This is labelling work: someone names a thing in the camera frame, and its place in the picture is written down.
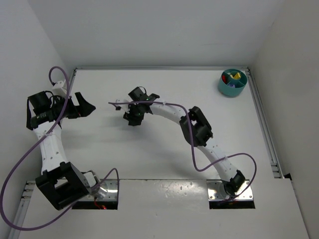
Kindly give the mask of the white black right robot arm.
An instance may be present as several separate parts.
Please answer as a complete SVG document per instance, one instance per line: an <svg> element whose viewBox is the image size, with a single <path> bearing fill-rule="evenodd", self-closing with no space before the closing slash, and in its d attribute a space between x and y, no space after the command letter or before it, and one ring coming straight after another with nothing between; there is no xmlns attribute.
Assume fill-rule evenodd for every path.
<svg viewBox="0 0 319 239"><path fill-rule="evenodd" d="M128 125L141 125L145 114L161 116L177 123L184 139L191 145L191 150L197 148L208 158L218 172L225 192L231 197L235 196L245 177L217 146L212 127L199 107L186 110L182 106L162 101L157 94L148 95L140 87L134 88L128 96L132 101L123 107L124 119L128 121Z"/></svg>

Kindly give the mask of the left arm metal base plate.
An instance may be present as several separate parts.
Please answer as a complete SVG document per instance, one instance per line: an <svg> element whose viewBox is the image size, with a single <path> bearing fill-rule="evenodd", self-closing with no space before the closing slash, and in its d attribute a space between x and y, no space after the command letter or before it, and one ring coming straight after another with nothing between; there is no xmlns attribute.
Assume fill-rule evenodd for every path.
<svg viewBox="0 0 319 239"><path fill-rule="evenodd" d="M118 182L113 179L107 179L99 186L94 186L91 194L83 197L81 201L115 203L118 201Z"/></svg>

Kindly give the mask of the yellow lego brick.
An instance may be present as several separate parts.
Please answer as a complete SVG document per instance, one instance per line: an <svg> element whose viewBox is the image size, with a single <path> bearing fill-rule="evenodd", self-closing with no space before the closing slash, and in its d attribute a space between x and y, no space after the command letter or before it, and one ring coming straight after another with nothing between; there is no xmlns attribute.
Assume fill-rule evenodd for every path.
<svg viewBox="0 0 319 239"><path fill-rule="evenodd" d="M232 79L239 80L241 78L241 73L236 72L236 71L232 71L232 72L230 72L230 76Z"/></svg>

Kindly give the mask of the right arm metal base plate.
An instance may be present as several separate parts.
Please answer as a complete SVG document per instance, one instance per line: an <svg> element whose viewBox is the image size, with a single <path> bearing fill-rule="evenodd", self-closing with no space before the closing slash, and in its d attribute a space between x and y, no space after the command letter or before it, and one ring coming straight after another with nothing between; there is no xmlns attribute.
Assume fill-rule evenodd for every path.
<svg viewBox="0 0 319 239"><path fill-rule="evenodd" d="M221 180L207 180L208 200L210 202L221 202L230 198L225 191ZM244 184L235 193L234 201L253 201L254 196L250 186L250 180L245 180Z"/></svg>

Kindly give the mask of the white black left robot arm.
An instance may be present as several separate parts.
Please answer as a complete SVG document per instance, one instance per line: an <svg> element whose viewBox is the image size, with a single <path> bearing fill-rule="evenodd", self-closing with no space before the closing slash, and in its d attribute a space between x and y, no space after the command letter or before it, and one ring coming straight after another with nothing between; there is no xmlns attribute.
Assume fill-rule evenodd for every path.
<svg viewBox="0 0 319 239"><path fill-rule="evenodd" d="M75 93L77 106L71 99L65 100L58 95L49 98L47 93L42 91L27 98L27 105L33 106L35 115L27 110L26 127L42 140L42 170L35 180L36 185L55 209L62 210L91 194L97 180L92 171L82 173L67 160L61 140L62 128L57 119L60 113L68 119L87 117L95 106L80 92Z"/></svg>

